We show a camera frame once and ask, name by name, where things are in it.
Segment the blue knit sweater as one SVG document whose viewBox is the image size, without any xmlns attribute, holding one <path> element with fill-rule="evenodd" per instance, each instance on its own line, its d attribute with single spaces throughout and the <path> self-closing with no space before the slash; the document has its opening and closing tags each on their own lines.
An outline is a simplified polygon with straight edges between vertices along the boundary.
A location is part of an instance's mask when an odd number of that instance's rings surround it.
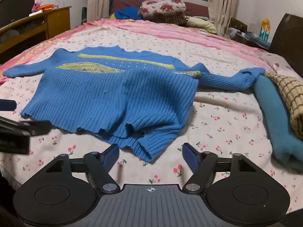
<svg viewBox="0 0 303 227">
<path fill-rule="evenodd" d="M 248 68 L 216 75 L 171 56 L 114 47 L 59 48 L 38 63 L 4 71 L 8 78 L 41 75 L 21 112 L 70 133 L 84 130 L 154 161 L 185 127 L 196 91 L 249 89 L 265 72 Z"/>
</svg>

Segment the wooden tv cabinet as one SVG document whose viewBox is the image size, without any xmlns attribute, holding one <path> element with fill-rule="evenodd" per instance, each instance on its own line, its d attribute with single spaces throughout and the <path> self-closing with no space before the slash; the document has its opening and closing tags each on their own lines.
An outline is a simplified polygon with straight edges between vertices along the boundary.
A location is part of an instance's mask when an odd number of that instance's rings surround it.
<svg viewBox="0 0 303 227">
<path fill-rule="evenodd" d="M 1 64 L 45 40 L 70 30 L 70 7 L 19 19 L 1 28 Z"/>
</svg>

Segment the teal folded garment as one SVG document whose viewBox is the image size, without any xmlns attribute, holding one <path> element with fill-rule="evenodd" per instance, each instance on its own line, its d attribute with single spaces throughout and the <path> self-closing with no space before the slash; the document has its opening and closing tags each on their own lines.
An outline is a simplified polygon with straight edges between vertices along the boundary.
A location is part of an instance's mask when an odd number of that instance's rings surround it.
<svg viewBox="0 0 303 227">
<path fill-rule="evenodd" d="M 254 95 L 266 121 L 275 159 L 283 166 L 302 172 L 302 140 L 290 126 L 289 112 L 277 85 L 260 75 L 254 85 Z"/>
</svg>

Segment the black television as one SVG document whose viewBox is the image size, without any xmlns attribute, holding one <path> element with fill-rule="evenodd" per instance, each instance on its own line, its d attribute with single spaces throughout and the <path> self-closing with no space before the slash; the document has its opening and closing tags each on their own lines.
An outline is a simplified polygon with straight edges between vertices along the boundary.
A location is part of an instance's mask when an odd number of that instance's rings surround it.
<svg viewBox="0 0 303 227">
<path fill-rule="evenodd" d="M 33 8 L 34 0 L 1 0 L 1 28 L 27 17 Z"/>
</svg>

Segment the orange object on cabinet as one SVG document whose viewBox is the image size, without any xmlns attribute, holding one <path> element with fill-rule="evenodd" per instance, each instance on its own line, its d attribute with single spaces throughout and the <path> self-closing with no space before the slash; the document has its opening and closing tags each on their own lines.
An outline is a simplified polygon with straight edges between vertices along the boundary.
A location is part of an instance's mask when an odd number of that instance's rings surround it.
<svg viewBox="0 0 303 227">
<path fill-rule="evenodd" d="M 55 5 L 53 4 L 46 4 L 46 5 L 42 5 L 38 7 L 38 10 L 42 10 L 42 11 L 47 11 L 47 10 L 51 10 L 55 7 Z"/>
</svg>

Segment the beige checked folded cloth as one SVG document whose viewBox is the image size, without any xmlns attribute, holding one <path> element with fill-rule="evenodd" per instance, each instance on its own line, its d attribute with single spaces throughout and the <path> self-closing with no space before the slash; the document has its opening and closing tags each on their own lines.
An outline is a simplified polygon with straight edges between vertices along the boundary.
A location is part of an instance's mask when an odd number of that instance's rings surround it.
<svg viewBox="0 0 303 227">
<path fill-rule="evenodd" d="M 291 128 L 302 138 L 302 80 L 269 71 L 265 76 L 277 85 L 289 112 Z"/>
</svg>

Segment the blue yellow garment by pillow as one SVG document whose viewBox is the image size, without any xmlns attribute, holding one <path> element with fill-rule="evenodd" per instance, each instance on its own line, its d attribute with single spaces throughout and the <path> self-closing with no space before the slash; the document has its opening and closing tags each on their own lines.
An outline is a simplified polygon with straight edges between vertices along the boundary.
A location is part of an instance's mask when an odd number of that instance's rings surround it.
<svg viewBox="0 0 303 227">
<path fill-rule="evenodd" d="M 138 7 L 125 7 L 123 9 L 120 9 L 116 12 L 114 12 L 110 19 L 132 19 L 132 20 L 141 20 L 142 17 L 139 14 L 139 8 Z"/>
</svg>

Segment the dark wooden headboard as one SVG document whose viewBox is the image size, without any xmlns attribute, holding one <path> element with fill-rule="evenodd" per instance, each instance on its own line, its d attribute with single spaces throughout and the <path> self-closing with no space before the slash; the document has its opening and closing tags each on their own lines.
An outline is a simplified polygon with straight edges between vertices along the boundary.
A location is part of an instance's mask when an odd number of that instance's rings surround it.
<svg viewBox="0 0 303 227">
<path fill-rule="evenodd" d="M 269 52 L 282 56 L 302 77 L 303 18 L 286 13 L 273 36 Z"/>
</svg>

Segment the pink striped blanket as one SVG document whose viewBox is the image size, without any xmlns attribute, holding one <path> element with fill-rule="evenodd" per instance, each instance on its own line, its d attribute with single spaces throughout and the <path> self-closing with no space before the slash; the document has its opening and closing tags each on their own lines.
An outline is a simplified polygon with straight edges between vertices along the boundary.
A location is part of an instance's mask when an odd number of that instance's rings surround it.
<svg viewBox="0 0 303 227">
<path fill-rule="evenodd" d="M 78 51 L 85 47 L 119 46 L 126 51 L 150 51 L 178 58 L 188 66 L 203 63 L 215 74 L 231 75 L 245 68 L 272 68 L 260 50 L 199 29 L 153 22 L 100 19 L 45 40 L 1 66 L 1 71 L 48 58 L 56 49 Z"/>
</svg>

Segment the pale yellow pillow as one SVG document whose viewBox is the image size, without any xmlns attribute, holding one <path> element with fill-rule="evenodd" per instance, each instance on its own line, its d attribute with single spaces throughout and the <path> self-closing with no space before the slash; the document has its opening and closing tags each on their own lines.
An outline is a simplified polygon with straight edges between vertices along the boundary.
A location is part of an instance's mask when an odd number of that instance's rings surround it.
<svg viewBox="0 0 303 227">
<path fill-rule="evenodd" d="M 213 22 L 198 17 L 188 16 L 186 26 L 197 28 L 210 34 L 217 34 L 217 28 Z"/>
</svg>

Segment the maroon bed cover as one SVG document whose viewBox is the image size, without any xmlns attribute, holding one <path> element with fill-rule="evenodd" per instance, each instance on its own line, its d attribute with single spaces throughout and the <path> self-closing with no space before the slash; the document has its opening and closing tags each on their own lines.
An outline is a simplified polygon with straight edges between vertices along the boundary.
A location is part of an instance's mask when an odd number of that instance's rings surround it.
<svg viewBox="0 0 303 227">
<path fill-rule="evenodd" d="M 146 18 L 151 17 L 152 13 L 160 12 L 163 15 L 178 14 L 184 11 L 187 16 L 209 17 L 209 9 L 206 6 L 189 3 L 185 0 L 113 0 L 109 10 L 109 15 L 127 7 L 138 8 L 139 15 Z"/>
</svg>

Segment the red floral pillow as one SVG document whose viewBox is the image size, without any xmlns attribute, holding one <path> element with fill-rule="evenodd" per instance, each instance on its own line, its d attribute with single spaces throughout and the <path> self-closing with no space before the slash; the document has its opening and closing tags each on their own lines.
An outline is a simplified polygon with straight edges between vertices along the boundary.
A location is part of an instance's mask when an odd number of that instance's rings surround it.
<svg viewBox="0 0 303 227">
<path fill-rule="evenodd" d="M 185 11 L 183 0 L 146 0 L 139 8 L 143 20 L 175 25 L 187 23 Z"/>
</svg>

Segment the right beige curtain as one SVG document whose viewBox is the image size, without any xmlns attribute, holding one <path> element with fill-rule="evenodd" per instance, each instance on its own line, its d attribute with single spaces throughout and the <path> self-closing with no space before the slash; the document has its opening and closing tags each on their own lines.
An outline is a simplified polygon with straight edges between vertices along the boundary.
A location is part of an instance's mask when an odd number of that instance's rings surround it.
<svg viewBox="0 0 303 227">
<path fill-rule="evenodd" d="M 209 18 L 214 22 L 217 34 L 224 36 L 231 18 L 236 15 L 239 0 L 208 0 Z"/>
</svg>

